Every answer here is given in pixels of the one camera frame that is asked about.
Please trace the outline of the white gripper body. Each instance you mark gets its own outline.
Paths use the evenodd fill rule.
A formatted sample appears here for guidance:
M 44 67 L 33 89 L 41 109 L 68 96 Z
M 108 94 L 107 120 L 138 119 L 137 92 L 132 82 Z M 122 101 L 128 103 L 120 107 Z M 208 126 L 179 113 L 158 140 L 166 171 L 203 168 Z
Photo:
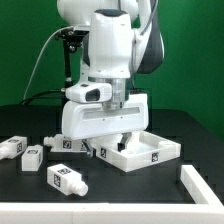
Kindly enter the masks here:
M 62 113 L 62 133 L 72 140 L 145 130 L 148 126 L 147 95 L 130 94 L 124 107 L 104 110 L 101 103 L 69 101 Z

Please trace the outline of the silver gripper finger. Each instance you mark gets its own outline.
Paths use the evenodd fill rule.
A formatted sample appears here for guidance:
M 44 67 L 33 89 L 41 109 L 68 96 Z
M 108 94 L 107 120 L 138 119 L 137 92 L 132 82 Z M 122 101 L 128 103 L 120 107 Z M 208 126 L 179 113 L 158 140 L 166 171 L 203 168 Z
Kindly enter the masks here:
M 93 147 L 91 146 L 91 144 L 90 144 L 90 141 L 88 140 L 88 139 L 83 139 L 82 140 L 82 142 L 83 142 L 83 145 L 84 145 L 84 147 L 86 148 L 86 150 L 87 150 L 87 155 L 89 156 L 89 157 L 93 157 Z
M 122 138 L 121 138 L 121 141 L 119 143 L 119 149 L 120 150 L 124 150 L 127 147 L 127 144 L 130 141 L 131 137 L 132 137 L 131 132 L 122 134 Z

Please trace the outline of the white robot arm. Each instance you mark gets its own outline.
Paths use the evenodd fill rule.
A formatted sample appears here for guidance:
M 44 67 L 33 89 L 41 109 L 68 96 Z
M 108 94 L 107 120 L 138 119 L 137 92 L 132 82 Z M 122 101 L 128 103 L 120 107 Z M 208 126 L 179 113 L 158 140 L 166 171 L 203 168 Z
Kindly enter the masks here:
M 62 133 L 83 142 L 89 154 L 96 137 L 119 134 L 122 150 L 148 125 L 148 97 L 126 83 L 149 74 L 164 58 L 158 0 L 57 0 L 60 16 L 81 36 L 79 81 L 66 89 Z

